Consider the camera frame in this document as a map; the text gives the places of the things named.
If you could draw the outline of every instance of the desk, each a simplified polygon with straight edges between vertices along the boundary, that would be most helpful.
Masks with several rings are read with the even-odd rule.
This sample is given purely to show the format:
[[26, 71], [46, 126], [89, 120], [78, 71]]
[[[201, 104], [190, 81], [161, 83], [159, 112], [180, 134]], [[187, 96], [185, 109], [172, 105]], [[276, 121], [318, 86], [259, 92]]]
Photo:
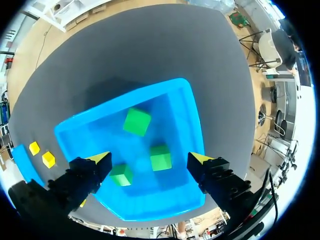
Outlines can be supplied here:
[[[226, 18], [204, 7], [136, 8], [75, 34], [37, 68], [22, 90], [9, 122], [12, 141], [15, 146], [37, 141], [41, 152], [29, 157], [44, 182], [56, 179], [69, 167], [54, 136], [57, 124], [136, 88], [178, 77], [191, 84], [206, 155], [225, 158], [244, 178], [256, 121], [249, 67]], [[56, 158], [51, 169], [41, 160], [47, 150]], [[204, 206], [179, 216], [125, 222], [90, 195], [73, 215], [101, 225], [151, 227], [216, 207], [207, 195]]]

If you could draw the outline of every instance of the white shelf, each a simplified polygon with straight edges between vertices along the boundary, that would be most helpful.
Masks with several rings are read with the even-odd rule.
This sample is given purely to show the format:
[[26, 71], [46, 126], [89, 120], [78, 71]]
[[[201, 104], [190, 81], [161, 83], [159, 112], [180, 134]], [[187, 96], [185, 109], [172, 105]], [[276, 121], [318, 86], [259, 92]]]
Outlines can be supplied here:
[[80, 0], [83, 4], [83, 8], [79, 9], [78, 12], [71, 14], [69, 16], [65, 16], [65, 17], [60, 17], [61, 19], [61, 25], [62, 26], [66, 26], [68, 23], [70, 23], [71, 21], [73, 21], [74, 19], [76, 19], [77, 17], [79, 17], [80, 15], [90, 11], [91, 9], [94, 9], [102, 4], [105, 4], [107, 2], [111, 2], [112, 0], [91, 0], [90, 4], [88, 4], [88, 0], [84, 1], [84, 0]]
[[[25, 11], [66, 32], [65, 26], [68, 23], [110, 1], [112, 0], [34, 0], [25, 7]], [[62, 8], [55, 12], [57, 4], [61, 4]]]

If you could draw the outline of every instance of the white chair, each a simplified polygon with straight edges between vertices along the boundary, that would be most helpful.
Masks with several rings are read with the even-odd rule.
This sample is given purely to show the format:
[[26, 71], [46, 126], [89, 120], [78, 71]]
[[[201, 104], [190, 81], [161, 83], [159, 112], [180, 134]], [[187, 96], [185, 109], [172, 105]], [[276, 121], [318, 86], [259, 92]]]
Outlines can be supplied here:
[[[256, 40], [257, 36], [261, 35], [259, 41]], [[249, 37], [253, 37], [252, 40], [245, 40]], [[249, 67], [256, 67], [256, 71], [259, 72], [260, 69], [266, 69], [266, 72], [270, 74], [276, 74], [277, 71], [275, 68], [279, 67], [282, 64], [282, 59], [275, 47], [275, 43], [272, 39], [271, 29], [266, 31], [260, 31], [249, 36], [245, 36], [239, 39], [239, 42], [249, 50], [247, 59], [251, 52], [255, 53], [258, 56], [258, 61], [255, 64], [249, 65]], [[251, 43], [251, 47], [247, 47], [243, 42]], [[258, 44], [258, 51], [254, 48], [254, 43]]]

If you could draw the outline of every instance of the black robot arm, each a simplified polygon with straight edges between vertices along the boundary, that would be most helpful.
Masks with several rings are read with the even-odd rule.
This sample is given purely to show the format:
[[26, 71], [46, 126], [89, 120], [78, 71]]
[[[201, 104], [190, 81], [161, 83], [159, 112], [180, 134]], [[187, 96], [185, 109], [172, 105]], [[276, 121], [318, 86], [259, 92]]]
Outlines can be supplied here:
[[[67, 169], [64, 175], [48, 181], [48, 190], [34, 180], [29, 183], [21, 181], [9, 189], [9, 196], [22, 219], [39, 235], [51, 239], [122, 238], [93, 230], [68, 218], [68, 214], [75, 211], [90, 193], [96, 193], [100, 188], [112, 169], [111, 157], [111, 153], [108, 153], [97, 164], [78, 157], [69, 163], [70, 169]], [[230, 215], [223, 234], [218, 238], [249, 238], [255, 230], [261, 228], [259, 222], [272, 208], [272, 201], [269, 201], [254, 218], [248, 219], [264, 188], [253, 194], [250, 191], [250, 182], [236, 176], [229, 169], [228, 161], [222, 158], [205, 158], [207, 160], [199, 161], [189, 153], [187, 169], [201, 191], [204, 194], [209, 193], [218, 206]]]

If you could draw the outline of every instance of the office chair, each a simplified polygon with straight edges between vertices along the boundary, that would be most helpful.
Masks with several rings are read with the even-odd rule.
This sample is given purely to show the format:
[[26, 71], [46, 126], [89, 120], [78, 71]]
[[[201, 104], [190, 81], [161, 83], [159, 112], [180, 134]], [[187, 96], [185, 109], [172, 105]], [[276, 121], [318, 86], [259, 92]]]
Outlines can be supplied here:
[[[275, 74], [275, 68], [279, 67], [282, 64], [282, 59], [272, 39], [271, 29], [259, 31], [245, 36], [239, 39], [239, 42], [242, 46], [249, 50], [246, 59], [248, 59], [250, 53], [255, 53], [257, 55], [257, 63], [249, 65], [249, 67], [256, 67], [256, 72], [259, 72], [259, 70], [261, 69], [266, 69], [267, 72]], [[247, 47], [244, 43], [251, 43], [250, 48]], [[258, 44], [258, 51], [254, 48], [255, 43]]]
[[266, 119], [274, 121], [274, 131], [280, 135], [280, 137], [284, 137], [286, 135], [287, 129], [287, 121], [282, 120], [283, 114], [281, 110], [276, 112], [275, 117], [267, 115], [266, 105], [262, 104], [258, 114], [258, 125], [261, 127]]

